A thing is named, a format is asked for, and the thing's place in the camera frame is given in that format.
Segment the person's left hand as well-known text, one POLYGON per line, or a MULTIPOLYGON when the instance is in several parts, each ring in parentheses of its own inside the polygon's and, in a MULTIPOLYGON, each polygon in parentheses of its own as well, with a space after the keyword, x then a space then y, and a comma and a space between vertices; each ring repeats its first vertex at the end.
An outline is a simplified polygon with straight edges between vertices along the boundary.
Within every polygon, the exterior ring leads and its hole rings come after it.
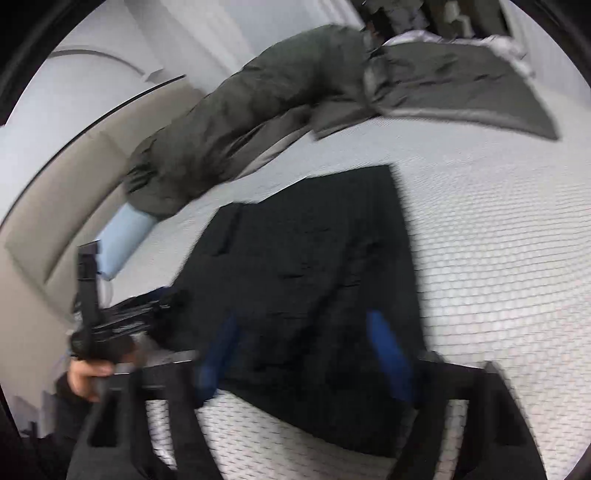
POLYGON ((71 401, 85 401, 96 403, 101 397, 101 379, 112 376, 120 366, 138 363, 138 347, 133 345, 117 362, 106 360, 81 360, 74 358, 70 361, 68 370, 60 379, 56 393, 71 401))

